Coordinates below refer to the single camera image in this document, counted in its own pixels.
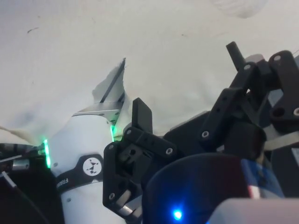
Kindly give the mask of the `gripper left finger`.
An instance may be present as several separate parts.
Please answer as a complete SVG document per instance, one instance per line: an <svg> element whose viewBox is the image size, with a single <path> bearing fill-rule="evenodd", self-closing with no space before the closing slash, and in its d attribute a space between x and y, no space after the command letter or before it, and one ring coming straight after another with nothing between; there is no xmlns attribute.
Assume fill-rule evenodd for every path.
<svg viewBox="0 0 299 224"><path fill-rule="evenodd" d="M103 204L116 206L126 192L130 200L138 197L150 178L177 158L175 144L153 134L152 111L136 98L131 124L122 139L104 150Z"/></svg>

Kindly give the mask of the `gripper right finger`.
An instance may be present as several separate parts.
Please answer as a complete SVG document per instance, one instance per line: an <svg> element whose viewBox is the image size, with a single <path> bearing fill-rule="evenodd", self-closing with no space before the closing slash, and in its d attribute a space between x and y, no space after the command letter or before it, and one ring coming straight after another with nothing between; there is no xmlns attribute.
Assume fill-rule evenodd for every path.
<svg viewBox="0 0 299 224"><path fill-rule="evenodd" d="M253 135L249 142L263 144L266 134L258 126L258 110L274 90L283 95L269 111L274 129L285 134L299 130L299 69L290 51L274 54L268 61L246 62L235 42L226 46L237 70L231 85L224 89L200 129L200 145L214 152L226 141L234 147L237 134Z"/></svg>

